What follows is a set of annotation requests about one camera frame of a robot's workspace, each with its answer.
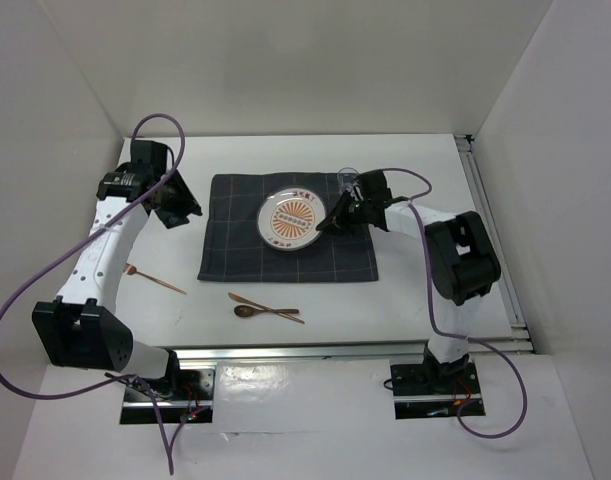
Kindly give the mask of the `dark grey checked cloth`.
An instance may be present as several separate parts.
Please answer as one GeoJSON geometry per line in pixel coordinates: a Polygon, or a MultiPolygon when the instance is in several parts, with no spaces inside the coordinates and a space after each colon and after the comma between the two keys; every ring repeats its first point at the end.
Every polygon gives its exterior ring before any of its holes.
{"type": "Polygon", "coordinates": [[[369,229],[354,236],[321,235],[294,252],[267,245],[258,227],[266,198],[285,187],[305,187],[326,205],[339,199],[334,173],[217,174],[211,182],[200,281],[229,283],[364,283],[379,279],[369,229]]]}

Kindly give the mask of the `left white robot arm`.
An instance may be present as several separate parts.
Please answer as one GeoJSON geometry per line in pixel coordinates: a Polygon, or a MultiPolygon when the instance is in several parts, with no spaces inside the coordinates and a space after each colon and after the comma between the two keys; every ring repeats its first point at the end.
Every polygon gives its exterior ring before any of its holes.
{"type": "Polygon", "coordinates": [[[202,213],[178,172],[143,203],[137,201],[164,177],[170,152],[155,141],[131,143],[129,161],[99,183],[92,242],[82,249],[55,299],[37,303],[32,312],[32,323],[53,365],[136,374],[161,399],[181,390],[177,355],[136,341],[115,311],[128,257],[150,215],[172,229],[202,213]]]}

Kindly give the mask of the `patterned glass plate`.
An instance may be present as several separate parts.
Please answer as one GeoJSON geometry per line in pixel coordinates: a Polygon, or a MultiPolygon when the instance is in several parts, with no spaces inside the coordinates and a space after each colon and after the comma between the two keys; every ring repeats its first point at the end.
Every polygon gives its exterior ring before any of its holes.
{"type": "Polygon", "coordinates": [[[317,225],[327,216],[322,198],[302,187],[287,187],[270,194],[257,213],[257,231],[269,247],[297,251],[322,234],[317,225]]]}

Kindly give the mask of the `clear plastic cup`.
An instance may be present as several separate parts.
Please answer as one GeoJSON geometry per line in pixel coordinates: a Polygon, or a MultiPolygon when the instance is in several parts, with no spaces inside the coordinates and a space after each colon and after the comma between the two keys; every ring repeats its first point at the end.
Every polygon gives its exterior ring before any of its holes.
{"type": "Polygon", "coordinates": [[[339,193],[353,194],[356,187],[357,177],[359,172],[351,167],[345,167],[339,170],[336,174],[339,193]]]}

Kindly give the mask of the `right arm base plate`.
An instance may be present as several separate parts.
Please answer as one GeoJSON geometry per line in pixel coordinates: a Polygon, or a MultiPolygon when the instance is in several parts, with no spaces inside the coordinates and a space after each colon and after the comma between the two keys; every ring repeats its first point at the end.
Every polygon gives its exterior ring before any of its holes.
{"type": "Polygon", "coordinates": [[[383,387],[393,395],[397,420],[485,416],[476,366],[469,362],[461,373],[429,380],[420,364],[393,364],[383,387]]]}

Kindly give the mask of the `copper fork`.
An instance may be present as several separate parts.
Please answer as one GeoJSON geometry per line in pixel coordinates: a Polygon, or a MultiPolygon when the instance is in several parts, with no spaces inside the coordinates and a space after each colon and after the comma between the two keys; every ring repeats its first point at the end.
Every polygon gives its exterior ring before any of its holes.
{"type": "Polygon", "coordinates": [[[172,291],[174,291],[176,293],[179,293],[179,294],[182,294],[182,295],[186,295],[187,294],[187,292],[185,290],[180,289],[180,288],[178,288],[178,287],[176,287],[176,286],[174,286],[174,285],[172,285],[172,284],[170,284],[168,282],[165,282],[165,281],[163,281],[163,280],[161,280],[159,278],[156,278],[156,277],[154,277],[152,275],[146,274],[146,273],[138,270],[137,267],[132,265],[132,264],[126,264],[124,266],[123,273],[125,275],[127,275],[127,276],[140,276],[140,277],[145,278],[146,280],[148,280],[150,282],[153,282],[153,283],[155,283],[155,284],[157,284],[159,286],[162,286],[164,288],[167,288],[169,290],[172,290],[172,291]]]}

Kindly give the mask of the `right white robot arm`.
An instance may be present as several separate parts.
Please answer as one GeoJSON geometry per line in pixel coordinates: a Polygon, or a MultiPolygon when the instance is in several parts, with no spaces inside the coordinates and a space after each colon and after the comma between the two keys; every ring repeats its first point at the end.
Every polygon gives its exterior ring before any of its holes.
{"type": "Polygon", "coordinates": [[[389,171],[353,175],[316,229],[345,236],[371,225],[420,243],[432,334],[419,370],[405,384],[442,392],[466,372],[470,335],[483,298],[500,279],[501,267],[477,212],[454,214],[415,205],[416,199],[432,191],[429,180],[420,174],[416,177],[426,185],[423,192],[395,197],[386,179],[389,171]]]}

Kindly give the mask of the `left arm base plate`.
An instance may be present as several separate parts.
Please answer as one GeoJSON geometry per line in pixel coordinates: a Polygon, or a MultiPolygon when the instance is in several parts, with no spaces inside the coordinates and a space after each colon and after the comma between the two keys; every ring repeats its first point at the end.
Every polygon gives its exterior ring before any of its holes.
{"type": "MultiPolygon", "coordinates": [[[[213,421],[213,398],[216,370],[201,366],[183,369],[174,383],[165,379],[148,380],[164,424],[208,424],[213,421]]],[[[119,423],[148,425],[157,422],[153,403],[146,389],[138,382],[125,384],[119,423]]]]}

